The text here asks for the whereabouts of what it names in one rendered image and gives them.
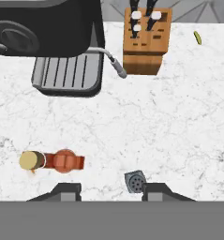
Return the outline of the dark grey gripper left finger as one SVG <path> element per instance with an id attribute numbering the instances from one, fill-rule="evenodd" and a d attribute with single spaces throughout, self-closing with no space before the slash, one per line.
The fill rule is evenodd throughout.
<path id="1" fill-rule="evenodd" d="M 30 199 L 30 202 L 80 202 L 81 192 L 81 183 L 58 183 L 51 192 Z"/>

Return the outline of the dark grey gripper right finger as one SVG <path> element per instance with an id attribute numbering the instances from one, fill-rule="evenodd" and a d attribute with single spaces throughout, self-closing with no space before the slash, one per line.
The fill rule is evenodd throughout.
<path id="1" fill-rule="evenodd" d="M 173 192 L 165 183 L 145 183 L 142 185 L 142 193 L 143 202 L 193 202 L 193 199 Z"/>

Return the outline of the black espresso machine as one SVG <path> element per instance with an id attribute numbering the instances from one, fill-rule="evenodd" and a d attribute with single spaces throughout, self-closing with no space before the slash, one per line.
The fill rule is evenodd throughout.
<path id="1" fill-rule="evenodd" d="M 101 89 L 105 49 L 100 0 L 0 0 L 0 55 L 33 57 L 31 83 L 52 97 L 90 98 Z"/>

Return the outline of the small green pickle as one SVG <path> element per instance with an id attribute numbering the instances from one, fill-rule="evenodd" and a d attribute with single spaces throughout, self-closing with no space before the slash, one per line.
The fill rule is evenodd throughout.
<path id="1" fill-rule="evenodd" d="M 197 31 L 194 31 L 193 34 L 194 34 L 194 37 L 195 37 L 197 43 L 198 43 L 199 45 L 202 45 L 202 38 L 201 38 L 200 34 L 199 34 Z"/>

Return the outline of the wooden knife block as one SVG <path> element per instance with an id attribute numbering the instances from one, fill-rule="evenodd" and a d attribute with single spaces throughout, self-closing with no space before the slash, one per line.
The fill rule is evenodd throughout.
<path id="1" fill-rule="evenodd" d="M 157 75 L 168 51 L 172 9 L 156 7 L 157 0 L 129 0 L 125 8 L 123 68 L 127 74 Z"/>

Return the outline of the grey square shaker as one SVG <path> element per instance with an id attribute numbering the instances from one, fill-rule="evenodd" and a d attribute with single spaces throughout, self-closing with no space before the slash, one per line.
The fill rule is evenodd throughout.
<path id="1" fill-rule="evenodd" d="M 125 183 L 129 193 L 142 193 L 142 185 L 146 182 L 142 171 L 125 173 Z"/>

